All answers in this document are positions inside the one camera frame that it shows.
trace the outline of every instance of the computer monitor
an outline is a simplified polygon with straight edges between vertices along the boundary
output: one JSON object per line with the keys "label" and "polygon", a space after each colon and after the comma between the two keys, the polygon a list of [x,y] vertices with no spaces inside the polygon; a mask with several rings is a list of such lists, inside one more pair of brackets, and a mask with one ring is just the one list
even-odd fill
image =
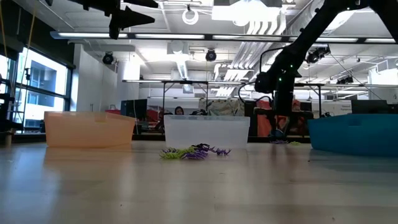
{"label": "computer monitor", "polygon": [[121,103],[120,114],[142,120],[147,116],[148,100],[124,100]]}
{"label": "computer monitor", "polygon": [[386,100],[351,100],[353,114],[386,114],[389,106]]}

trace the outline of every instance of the person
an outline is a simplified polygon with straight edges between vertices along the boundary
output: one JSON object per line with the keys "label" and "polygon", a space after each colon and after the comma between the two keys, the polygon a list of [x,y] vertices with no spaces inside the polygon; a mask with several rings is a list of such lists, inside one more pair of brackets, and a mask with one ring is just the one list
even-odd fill
{"label": "person", "polygon": [[181,106],[178,106],[178,107],[175,108],[174,114],[175,115],[184,115],[184,110],[182,109]]}

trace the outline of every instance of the black robotic arm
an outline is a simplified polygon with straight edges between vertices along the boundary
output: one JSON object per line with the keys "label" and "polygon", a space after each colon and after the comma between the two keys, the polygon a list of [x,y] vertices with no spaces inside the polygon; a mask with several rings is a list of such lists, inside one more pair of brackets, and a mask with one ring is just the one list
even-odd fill
{"label": "black robotic arm", "polygon": [[293,44],[286,46],[275,58],[267,72],[261,72],[254,88],[261,93],[275,92],[272,109],[276,114],[289,115],[292,111],[294,80],[307,51],[335,17],[350,10],[370,7],[377,13],[398,43],[398,0],[325,0],[315,17]]}

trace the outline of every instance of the clear plastic bin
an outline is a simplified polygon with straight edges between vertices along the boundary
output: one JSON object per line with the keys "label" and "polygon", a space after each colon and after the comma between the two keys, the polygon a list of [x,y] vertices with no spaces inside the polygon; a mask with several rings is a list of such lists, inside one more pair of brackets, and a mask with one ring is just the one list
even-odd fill
{"label": "clear plastic bin", "polygon": [[167,147],[182,149],[206,143],[223,149],[245,149],[250,118],[238,116],[164,116]]}
{"label": "clear plastic bin", "polygon": [[45,112],[50,147],[112,147],[130,144],[135,119],[110,113]]}

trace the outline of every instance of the ceiling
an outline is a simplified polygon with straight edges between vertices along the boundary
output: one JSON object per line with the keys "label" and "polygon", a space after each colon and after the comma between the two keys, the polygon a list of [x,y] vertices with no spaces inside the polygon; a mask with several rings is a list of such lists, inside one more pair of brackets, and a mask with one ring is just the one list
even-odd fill
{"label": "ceiling", "polygon": [[[103,12],[90,9],[84,11],[82,6],[67,0],[54,0],[51,7],[52,12],[38,1],[31,0],[14,0],[24,9],[33,12],[34,7],[37,10],[37,17],[58,31],[75,31],[75,32],[107,32],[110,19],[104,17]],[[297,4],[295,8],[287,11],[287,22],[303,8],[309,0],[295,0]],[[133,11],[137,11],[155,18],[155,23],[144,26],[136,26],[128,28],[127,32],[172,32],[172,33],[212,33],[212,34],[245,34],[248,26],[239,27],[230,21],[213,21],[211,20],[211,7],[213,0],[202,0],[201,6],[192,6],[193,9],[200,9],[204,13],[199,13],[199,20],[195,25],[188,25],[182,21],[182,13],[185,9],[184,5],[171,6],[164,5],[164,15],[159,9],[148,9],[140,6],[129,6]],[[345,24],[337,28],[332,35],[336,36],[375,36],[390,37],[389,32],[384,27],[380,18],[371,10],[363,10],[356,12]],[[99,46],[99,51],[95,52],[100,58],[104,54],[101,46],[105,45],[134,45],[136,50],[142,55],[145,66],[141,67],[141,73],[147,75],[155,75],[158,73],[170,73],[176,69],[175,62],[167,61],[166,40],[90,40],[89,45],[85,47],[90,50],[90,46]],[[206,70],[213,71],[215,64],[219,62],[230,62],[234,59],[238,52],[240,42],[206,42],[206,41],[189,41],[190,52],[194,52],[192,60],[187,62],[188,70]],[[217,53],[217,62],[206,62],[205,54],[207,49],[214,48]],[[330,45],[333,56],[337,61],[328,56],[306,70],[301,68],[299,72],[304,76],[303,79],[297,80],[305,82],[306,77],[311,78],[312,82],[328,81],[332,75],[339,74],[346,69],[358,68],[358,65],[364,62],[381,61],[383,57],[398,57],[397,45]],[[129,52],[119,54],[119,58],[128,58]],[[361,67],[354,71],[354,76],[365,82],[367,80],[367,70]]]}

